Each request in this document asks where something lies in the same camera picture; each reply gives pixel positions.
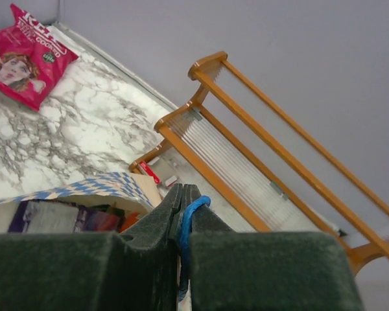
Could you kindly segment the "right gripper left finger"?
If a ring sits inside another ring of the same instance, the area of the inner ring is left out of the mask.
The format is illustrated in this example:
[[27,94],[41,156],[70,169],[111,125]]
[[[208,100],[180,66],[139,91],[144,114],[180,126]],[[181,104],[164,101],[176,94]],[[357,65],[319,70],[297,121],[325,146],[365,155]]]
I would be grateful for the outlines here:
[[21,202],[0,204],[0,310],[176,310],[182,194],[173,186],[124,233],[9,233]]

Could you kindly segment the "blue checkered paper bag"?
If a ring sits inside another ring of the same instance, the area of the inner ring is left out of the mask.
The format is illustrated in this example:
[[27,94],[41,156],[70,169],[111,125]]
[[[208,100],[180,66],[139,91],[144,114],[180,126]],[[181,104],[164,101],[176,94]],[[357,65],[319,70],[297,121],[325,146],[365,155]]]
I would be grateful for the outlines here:
[[[83,181],[51,190],[39,191],[15,198],[2,199],[0,200],[0,204],[29,200],[45,200],[68,204],[79,209],[81,207],[91,207],[94,205],[115,204],[117,208],[141,213],[142,217],[139,219],[141,220],[157,207],[163,199],[164,198],[159,196],[158,190],[152,179],[142,175],[111,172],[93,176]],[[183,262],[181,250],[183,225],[181,204],[182,199],[180,202],[180,210],[174,216],[169,231],[169,239],[175,243],[178,254],[178,302],[186,294],[189,285],[188,268]],[[81,231],[76,223],[74,232],[82,233],[92,231]]]

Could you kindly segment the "pink chips bag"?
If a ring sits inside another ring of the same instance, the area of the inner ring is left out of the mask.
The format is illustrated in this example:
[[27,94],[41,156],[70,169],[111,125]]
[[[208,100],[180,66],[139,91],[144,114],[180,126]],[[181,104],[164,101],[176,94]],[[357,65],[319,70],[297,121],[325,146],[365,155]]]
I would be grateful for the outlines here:
[[14,24],[0,30],[0,92],[39,111],[78,55],[29,12],[10,9]]

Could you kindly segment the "purple snack packet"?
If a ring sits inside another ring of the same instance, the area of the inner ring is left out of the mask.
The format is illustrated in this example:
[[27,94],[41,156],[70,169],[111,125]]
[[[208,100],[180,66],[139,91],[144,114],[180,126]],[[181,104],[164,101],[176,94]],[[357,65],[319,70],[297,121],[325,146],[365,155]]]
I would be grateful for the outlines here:
[[79,208],[68,204],[29,200],[21,202],[9,225],[9,233],[73,233]]

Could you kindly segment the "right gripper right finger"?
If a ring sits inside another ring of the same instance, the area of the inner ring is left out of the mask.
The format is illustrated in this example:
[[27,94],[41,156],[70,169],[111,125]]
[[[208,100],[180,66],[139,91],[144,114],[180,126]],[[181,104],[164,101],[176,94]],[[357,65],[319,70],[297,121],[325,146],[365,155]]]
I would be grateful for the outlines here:
[[181,250],[193,310],[362,310],[342,246],[323,232],[238,233],[183,187]]

